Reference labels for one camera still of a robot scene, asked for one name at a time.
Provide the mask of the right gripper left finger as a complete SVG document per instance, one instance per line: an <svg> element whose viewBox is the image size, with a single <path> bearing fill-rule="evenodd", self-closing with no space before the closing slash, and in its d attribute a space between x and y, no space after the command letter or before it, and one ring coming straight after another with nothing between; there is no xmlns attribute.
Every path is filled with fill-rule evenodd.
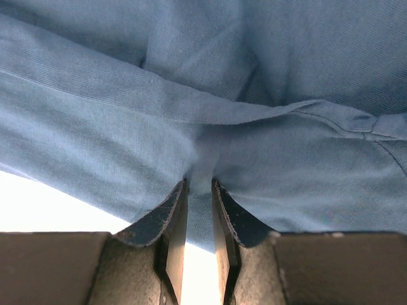
<svg viewBox="0 0 407 305"><path fill-rule="evenodd" d="M1 234L2 304L179 304L187 181L116 234Z"/></svg>

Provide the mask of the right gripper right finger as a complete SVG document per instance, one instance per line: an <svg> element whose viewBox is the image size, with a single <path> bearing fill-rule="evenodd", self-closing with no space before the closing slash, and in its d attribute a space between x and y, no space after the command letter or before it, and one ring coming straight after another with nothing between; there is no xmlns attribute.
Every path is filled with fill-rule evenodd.
<svg viewBox="0 0 407 305"><path fill-rule="evenodd" d="M406 236L281 233L212 181L222 304L405 304Z"/></svg>

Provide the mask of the blue t shirt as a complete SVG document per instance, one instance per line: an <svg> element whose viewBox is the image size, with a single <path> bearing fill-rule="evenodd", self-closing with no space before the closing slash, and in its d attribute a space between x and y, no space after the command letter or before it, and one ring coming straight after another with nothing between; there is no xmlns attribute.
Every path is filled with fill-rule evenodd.
<svg viewBox="0 0 407 305"><path fill-rule="evenodd" d="M186 177L278 231L406 231L405 1L2 1L1 169L129 222Z"/></svg>

